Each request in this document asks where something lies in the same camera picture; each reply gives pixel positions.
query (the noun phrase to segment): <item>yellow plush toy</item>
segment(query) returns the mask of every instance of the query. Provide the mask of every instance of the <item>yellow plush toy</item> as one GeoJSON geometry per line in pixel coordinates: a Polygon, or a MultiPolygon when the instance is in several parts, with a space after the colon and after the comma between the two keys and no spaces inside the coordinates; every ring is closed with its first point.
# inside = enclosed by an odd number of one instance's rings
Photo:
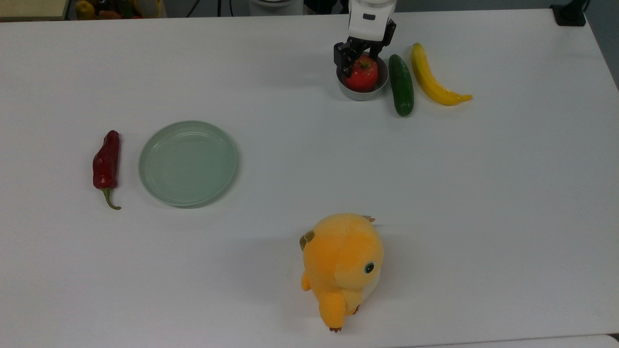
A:
{"type": "Polygon", "coordinates": [[[324,218],[301,240],[305,271],[301,288],[318,299],[320,317],[338,332],[374,290],[383,265],[383,243],[369,216],[324,218]]]}

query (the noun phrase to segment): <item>banana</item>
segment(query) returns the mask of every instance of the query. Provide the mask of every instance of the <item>banana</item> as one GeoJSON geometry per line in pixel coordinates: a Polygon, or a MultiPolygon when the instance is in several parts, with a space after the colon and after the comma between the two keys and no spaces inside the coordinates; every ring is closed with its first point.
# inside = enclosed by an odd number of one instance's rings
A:
{"type": "Polygon", "coordinates": [[[434,78],[425,51],[420,43],[413,45],[410,52],[410,62],[419,86],[435,102],[443,105],[455,105],[473,98],[471,94],[462,95],[448,90],[434,78]]]}

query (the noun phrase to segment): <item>plush toy ear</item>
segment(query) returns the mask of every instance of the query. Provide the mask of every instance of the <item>plush toy ear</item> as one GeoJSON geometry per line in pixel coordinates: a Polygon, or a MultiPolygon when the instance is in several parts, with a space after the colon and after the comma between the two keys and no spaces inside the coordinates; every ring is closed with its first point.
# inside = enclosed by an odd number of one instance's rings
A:
{"type": "Polygon", "coordinates": [[[312,239],[314,239],[314,231],[309,231],[308,233],[304,234],[303,237],[301,237],[301,239],[299,239],[299,244],[301,245],[301,251],[305,249],[305,245],[311,242],[312,239]]]}

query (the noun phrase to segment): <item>cucumber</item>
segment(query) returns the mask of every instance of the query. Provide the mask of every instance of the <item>cucumber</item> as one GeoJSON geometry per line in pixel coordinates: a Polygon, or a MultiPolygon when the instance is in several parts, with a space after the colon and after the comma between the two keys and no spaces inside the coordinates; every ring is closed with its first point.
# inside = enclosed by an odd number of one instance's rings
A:
{"type": "Polygon", "coordinates": [[[389,57],[389,78],[396,111],[401,117],[407,117],[413,111],[415,103],[413,81],[406,63],[397,54],[389,57]]]}

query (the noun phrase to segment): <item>small metal bowl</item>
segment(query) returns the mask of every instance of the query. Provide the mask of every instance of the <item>small metal bowl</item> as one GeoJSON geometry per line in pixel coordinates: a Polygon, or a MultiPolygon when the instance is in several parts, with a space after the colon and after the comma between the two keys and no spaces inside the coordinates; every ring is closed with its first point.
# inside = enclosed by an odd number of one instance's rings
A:
{"type": "Polygon", "coordinates": [[[380,94],[389,79],[389,69],[387,68],[387,64],[385,64],[380,57],[376,60],[376,64],[378,65],[378,81],[376,81],[376,86],[374,86],[374,89],[369,92],[355,92],[354,90],[346,87],[344,75],[338,71],[337,80],[339,81],[340,90],[342,93],[346,97],[351,98],[352,100],[358,100],[360,102],[374,99],[378,94],[380,94]]]}

